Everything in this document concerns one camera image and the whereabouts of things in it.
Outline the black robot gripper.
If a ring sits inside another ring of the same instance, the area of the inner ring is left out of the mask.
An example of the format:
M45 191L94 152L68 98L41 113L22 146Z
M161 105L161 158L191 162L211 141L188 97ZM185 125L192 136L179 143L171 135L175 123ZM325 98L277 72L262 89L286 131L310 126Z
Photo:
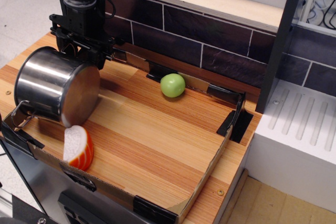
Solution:
M51 32L56 36L58 50L78 57L78 46L84 47L83 59L99 70L113 58L115 40L104 30L105 0L61 0L64 13L52 14Z

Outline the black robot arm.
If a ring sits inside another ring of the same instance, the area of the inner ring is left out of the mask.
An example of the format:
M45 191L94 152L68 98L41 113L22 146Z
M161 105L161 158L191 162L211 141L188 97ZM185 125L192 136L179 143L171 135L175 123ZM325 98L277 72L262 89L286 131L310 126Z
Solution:
M108 0L60 0L62 13L52 14L51 33L58 49L102 69L113 55L115 40L104 30Z

